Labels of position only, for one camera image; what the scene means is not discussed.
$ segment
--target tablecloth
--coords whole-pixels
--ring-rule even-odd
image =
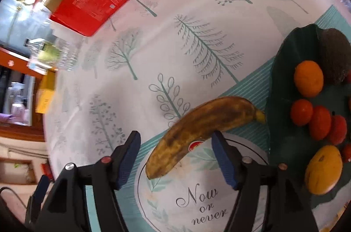
[[[223,230],[236,195],[226,187],[209,142],[171,176],[152,182],[143,168],[147,156],[172,124],[210,99],[239,95],[264,110],[276,52],[292,29],[310,23],[336,27],[351,40],[351,16],[338,0],[129,0],[92,37],[54,26],[55,35],[79,52],[72,71],[57,73],[45,115],[54,176],[68,162],[87,165],[110,155],[137,130],[142,147],[117,193],[129,230]],[[250,123],[228,133],[230,142],[266,163],[266,127]],[[351,198],[345,189],[341,200],[315,209],[320,228],[343,198]],[[98,231],[91,194],[87,188],[91,225]],[[334,214],[326,212],[331,208]]]

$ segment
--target avocado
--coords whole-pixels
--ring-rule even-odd
[[[351,70],[351,45],[339,30],[330,28],[319,38],[319,66],[324,82],[339,85]]]

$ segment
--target shelf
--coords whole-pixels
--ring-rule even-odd
[[[5,185],[36,185],[32,161],[0,158],[0,182]]]

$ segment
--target mango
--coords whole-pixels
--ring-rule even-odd
[[[305,183],[312,194],[323,195],[331,191],[341,176],[343,161],[337,147],[326,145],[310,160]]]

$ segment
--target green tray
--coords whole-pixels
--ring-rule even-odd
[[[284,40],[273,63],[270,94],[266,106],[270,134],[270,163],[287,164],[292,176],[306,191],[304,185],[306,167],[318,149],[328,144],[328,141],[315,141],[309,136],[308,126],[295,126],[290,119],[290,107],[297,99],[304,98],[294,84],[295,67],[304,60],[318,63],[318,37],[322,31],[317,25],[311,24],[294,29]],[[335,114],[344,116],[350,128],[347,96],[351,96],[351,85],[324,85],[322,92],[309,100],[313,105],[323,105],[331,113],[334,111]],[[350,142],[349,132],[346,140],[338,146],[339,149],[347,142]],[[331,201],[350,179],[351,163],[347,163],[344,164],[340,180],[329,193],[309,194],[311,207]]]

